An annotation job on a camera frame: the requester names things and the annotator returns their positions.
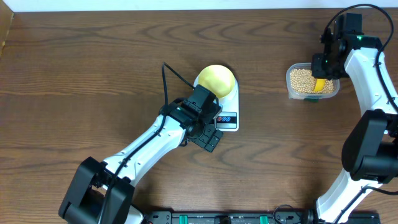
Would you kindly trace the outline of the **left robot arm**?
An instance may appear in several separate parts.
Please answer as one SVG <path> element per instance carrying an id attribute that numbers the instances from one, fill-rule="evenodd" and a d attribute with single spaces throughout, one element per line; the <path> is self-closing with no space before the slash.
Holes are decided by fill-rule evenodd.
<path id="1" fill-rule="evenodd" d="M 68 223 L 142 223 L 143 213 L 132 204 L 138 182 L 164 155 L 189 141 L 212 152 L 223 133 L 211 120 L 221 109 L 212 96 L 165 105 L 152 126 L 122 151 L 101 162 L 87 157 L 78 166 L 59 216 Z"/>

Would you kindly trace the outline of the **yellow measuring scoop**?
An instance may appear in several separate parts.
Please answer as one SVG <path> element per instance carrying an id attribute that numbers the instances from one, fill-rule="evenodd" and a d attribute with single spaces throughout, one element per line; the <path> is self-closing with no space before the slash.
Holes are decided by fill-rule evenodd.
<path id="1" fill-rule="evenodd" d="M 326 80 L 325 79 L 316 79 L 314 92 L 322 91 L 325 87 Z"/>

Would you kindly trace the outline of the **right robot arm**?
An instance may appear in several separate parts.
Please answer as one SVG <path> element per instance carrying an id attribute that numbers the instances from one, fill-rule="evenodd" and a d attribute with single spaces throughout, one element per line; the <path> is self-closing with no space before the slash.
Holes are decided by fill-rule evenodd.
<path id="1" fill-rule="evenodd" d="M 350 78 L 361 119 L 341 153 L 343 169 L 316 201 L 316 223 L 346 223 L 372 191 L 397 177 L 397 92 L 384 62 L 386 44 L 362 31 L 362 15 L 340 11 L 320 37 L 324 51 L 312 57 L 315 78 Z"/>

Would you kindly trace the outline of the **yellow plastic bowl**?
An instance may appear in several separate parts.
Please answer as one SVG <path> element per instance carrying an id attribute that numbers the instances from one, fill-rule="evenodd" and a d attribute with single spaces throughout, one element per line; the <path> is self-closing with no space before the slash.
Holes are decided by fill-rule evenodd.
<path id="1" fill-rule="evenodd" d="M 198 75 L 197 83 L 210 90 L 217 98 L 224 98 L 233 92 L 235 77 L 230 69 L 222 65 L 210 65 Z"/>

